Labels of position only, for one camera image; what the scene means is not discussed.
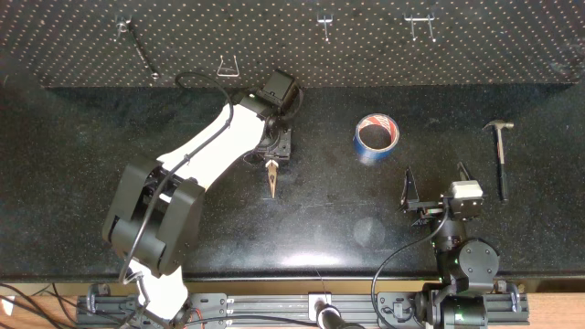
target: wooden surface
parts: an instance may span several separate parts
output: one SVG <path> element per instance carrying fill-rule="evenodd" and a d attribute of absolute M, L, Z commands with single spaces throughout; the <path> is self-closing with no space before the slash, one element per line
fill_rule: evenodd
<path fill-rule="evenodd" d="M 70 324 L 57 300 L 51 296 L 33 297 L 40 307 L 53 319 Z M 67 297 L 75 302 L 77 297 Z M 22 298 L 18 302 L 28 305 Z M 585 328 L 585 293 L 530 293 L 530 329 L 581 329 Z M 69 314 L 74 315 L 74 308 L 66 304 Z M 7 316 L 0 308 L 0 324 L 12 328 L 52 328 L 47 320 L 15 307 L 12 316 Z M 519 329 L 522 326 L 494 326 L 497 329 Z"/>

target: circular joint cover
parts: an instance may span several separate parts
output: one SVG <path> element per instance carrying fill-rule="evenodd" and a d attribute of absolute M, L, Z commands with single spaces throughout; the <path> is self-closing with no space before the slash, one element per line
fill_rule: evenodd
<path fill-rule="evenodd" d="M 479 240 L 472 240 L 461 246 L 456 261 L 464 275 L 472 281 L 491 281 L 499 268 L 495 250 Z"/>

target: pointed tool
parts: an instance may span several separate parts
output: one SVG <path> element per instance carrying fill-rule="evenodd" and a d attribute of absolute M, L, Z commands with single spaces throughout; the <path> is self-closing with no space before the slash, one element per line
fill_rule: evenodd
<path fill-rule="evenodd" d="M 278 174 L 278 163 L 274 160 L 269 160 L 266 163 L 268 168 L 268 184 L 271 186 L 272 198 L 274 198 L 274 192 L 276 191 L 276 176 Z"/>

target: hammer head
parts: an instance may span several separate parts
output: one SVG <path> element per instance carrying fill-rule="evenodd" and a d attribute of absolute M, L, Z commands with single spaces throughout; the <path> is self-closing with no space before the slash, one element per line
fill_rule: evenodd
<path fill-rule="evenodd" d="M 497 130 L 501 130 L 502 128 L 512 129 L 514 128 L 514 124 L 511 122 L 505 122 L 504 120 L 493 120 L 485 125 L 484 129 L 494 126 Z"/>

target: hammer handle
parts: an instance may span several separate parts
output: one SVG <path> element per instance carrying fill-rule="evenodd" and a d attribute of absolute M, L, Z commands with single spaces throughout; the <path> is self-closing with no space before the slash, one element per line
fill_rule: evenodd
<path fill-rule="evenodd" d="M 500 199 L 502 202 L 507 203 L 508 198 L 508 182 L 507 177 L 505 175 L 504 164 L 500 164 Z"/>

